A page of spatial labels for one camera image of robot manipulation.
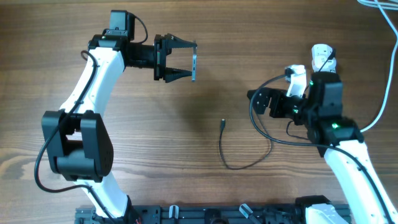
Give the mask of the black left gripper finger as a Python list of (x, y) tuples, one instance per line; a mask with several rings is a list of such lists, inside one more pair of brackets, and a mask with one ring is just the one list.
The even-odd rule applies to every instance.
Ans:
[(182, 70), (178, 68), (166, 68), (164, 72), (164, 80), (166, 83), (173, 82), (183, 77), (192, 76), (192, 72), (189, 70)]
[(182, 48), (196, 48), (197, 44), (195, 42), (189, 42), (183, 40), (175, 35), (170, 34), (169, 48), (170, 49), (182, 49)]

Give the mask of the blue screen smartphone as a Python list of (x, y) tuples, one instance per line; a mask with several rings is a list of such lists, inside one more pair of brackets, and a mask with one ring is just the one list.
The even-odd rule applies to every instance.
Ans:
[(197, 45), (193, 47), (192, 55), (192, 82), (196, 81), (196, 70), (197, 70)]

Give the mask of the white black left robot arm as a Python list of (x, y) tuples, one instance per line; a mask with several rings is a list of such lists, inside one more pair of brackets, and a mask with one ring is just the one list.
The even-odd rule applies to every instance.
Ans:
[(120, 188), (111, 172), (114, 149), (103, 123), (111, 92), (126, 67), (151, 68), (155, 80), (170, 83), (183, 77), (195, 78), (195, 69), (168, 68), (166, 57), (172, 49), (197, 49), (196, 42), (172, 34), (157, 35), (153, 45), (131, 42), (126, 35), (95, 35), (82, 53), (86, 67), (69, 98), (57, 111), (42, 117), (44, 145), (37, 157), (34, 178), (48, 156), (53, 173), (73, 182), (69, 189), (82, 188), (94, 204), (91, 222), (140, 223), (141, 217), (131, 199)]

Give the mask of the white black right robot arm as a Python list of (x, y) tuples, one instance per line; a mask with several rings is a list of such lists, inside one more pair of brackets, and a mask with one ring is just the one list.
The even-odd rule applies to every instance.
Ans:
[(300, 146), (318, 149), (338, 179), (357, 223), (397, 223), (397, 210), (374, 170), (363, 134), (353, 119), (342, 115), (339, 75), (313, 73), (306, 98), (268, 87), (277, 80), (271, 78), (248, 91), (249, 112), (264, 113), (269, 108), (271, 117), (288, 118), (306, 127), (309, 142)]

